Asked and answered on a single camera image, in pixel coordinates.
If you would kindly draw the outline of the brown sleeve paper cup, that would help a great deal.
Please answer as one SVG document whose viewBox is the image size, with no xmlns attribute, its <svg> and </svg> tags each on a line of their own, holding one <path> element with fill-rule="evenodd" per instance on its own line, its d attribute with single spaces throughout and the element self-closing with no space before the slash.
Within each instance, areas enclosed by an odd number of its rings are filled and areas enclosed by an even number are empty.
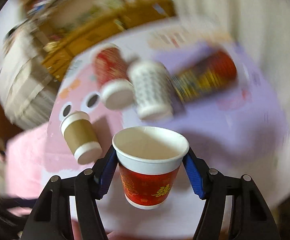
<svg viewBox="0 0 290 240">
<path fill-rule="evenodd" d="M 61 133 L 79 165 L 95 162 L 103 153 L 89 115 L 75 111 L 61 122 Z"/>
</svg>

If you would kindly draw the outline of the wooden desk with drawers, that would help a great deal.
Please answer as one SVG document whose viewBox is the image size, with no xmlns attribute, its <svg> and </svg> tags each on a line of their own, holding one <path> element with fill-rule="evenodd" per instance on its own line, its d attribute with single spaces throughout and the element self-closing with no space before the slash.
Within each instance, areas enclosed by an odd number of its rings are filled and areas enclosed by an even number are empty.
<svg viewBox="0 0 290 240">
<path fill-rule="evenodd" d="M 21 0 L 42 65 L 62 81 L 73 58 L 139 25 L 176 15 L 172 0 Z"/>
</svg>

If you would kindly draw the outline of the cartoon printed tablecloth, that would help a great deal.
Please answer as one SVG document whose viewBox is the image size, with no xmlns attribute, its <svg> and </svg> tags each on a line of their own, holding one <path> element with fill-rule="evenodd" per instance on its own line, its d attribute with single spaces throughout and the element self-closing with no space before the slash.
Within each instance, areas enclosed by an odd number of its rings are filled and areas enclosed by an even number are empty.
<svg viewBox="0 0 290 240">
<path fill-rule="evenodd" d="M 209 168 L 224 176 L 248 174 L 270 211 L 290 194 L 290 127 L 277 94 L 261 70 L 233 42 L 207 41 L 217 28 L 204 20 L 167 20 L 138 27 L 110 38 L 74 60 L 67 72 L 48 124 L 43 151 L 46 183 L 52 176 L 75 177 L 95 162 L 79 165 L 61 133 L 61 122 L 75 111 L 89 115 L 105 157 L 113 136 L 126 128 L 153 126 L 175 131 L 189 142 L 189 150 Z M 171 84 L 173 116 L 142 121 L 136 101 L 124 109 L 107 109 L 101 101 L 92 60 L 108 43 L 116 45 L 127 63 L 154 60 L 171 77 L 223 50 L 233 59 L 237 79 L 229 87 L 203 98 L 183 103 Z M 159 207 L 142 210 L 125 198 L 119 164 L 108 193 L 96 201 L 107 239 L 114 233 L 138 239 L 194 239 L 205 201 L 194 194 L 183 163 L 167 199 Z M 226 197 L 221 231 L 230 226 L 232 198 Z"/>
</svg>

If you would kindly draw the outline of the dark patterned paper cup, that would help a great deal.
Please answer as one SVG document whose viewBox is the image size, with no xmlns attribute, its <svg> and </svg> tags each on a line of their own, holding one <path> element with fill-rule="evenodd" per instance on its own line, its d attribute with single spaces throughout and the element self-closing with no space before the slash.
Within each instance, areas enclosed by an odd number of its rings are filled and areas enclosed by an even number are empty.
<svg viewBox="0 0 290 240">
<path fill-rule="evenodd" d="M 229 87 L 237 76 L 233 59 L 218 50 L 172 76 L 170 82 L 180 101 L 187 103 Z"/>
</svg>

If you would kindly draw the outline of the tall red paper cup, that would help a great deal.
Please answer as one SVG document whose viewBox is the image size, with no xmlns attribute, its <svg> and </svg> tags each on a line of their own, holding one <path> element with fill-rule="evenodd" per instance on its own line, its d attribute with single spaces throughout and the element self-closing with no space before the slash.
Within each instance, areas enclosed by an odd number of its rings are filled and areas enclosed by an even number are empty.
<svg viewBox="0 0 290 240">
<path fill-rule="evenodd" d="M 99 49 L 92 60 L 92 68 L 101 101 L 107 109 L 118 111 L 133 104 L 127 63 L 116 45 L 108 43 Z"/>
</svg>

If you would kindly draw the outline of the grey checkered paper cup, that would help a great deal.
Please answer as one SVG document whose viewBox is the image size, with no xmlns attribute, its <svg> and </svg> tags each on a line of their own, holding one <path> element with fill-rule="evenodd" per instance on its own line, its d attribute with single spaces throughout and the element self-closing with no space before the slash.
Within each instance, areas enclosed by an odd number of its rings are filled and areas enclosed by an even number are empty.
<svg viewBox="0 0 290 240">
<path fill-rule="evenodd" d="M 139 60 L 127 69 L 134 88 L 136 112 L 142 121 L 173 116 L 171 84 L 165 66 L 154 60 Z"/>
</svg>

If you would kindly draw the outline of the small red paper cup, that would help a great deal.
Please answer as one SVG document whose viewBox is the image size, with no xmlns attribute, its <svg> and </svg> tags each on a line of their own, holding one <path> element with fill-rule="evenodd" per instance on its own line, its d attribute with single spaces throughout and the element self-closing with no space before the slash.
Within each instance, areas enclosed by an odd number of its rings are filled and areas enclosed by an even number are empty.
<svg viewBox="0 0 290 240">
<path fill-rule="evenodd" d="M 126 200 L 152 210 L 167 199 L 189 142 L 181 134 L 160 127 L 123 129 L 112 138 Z"/>
</svg>

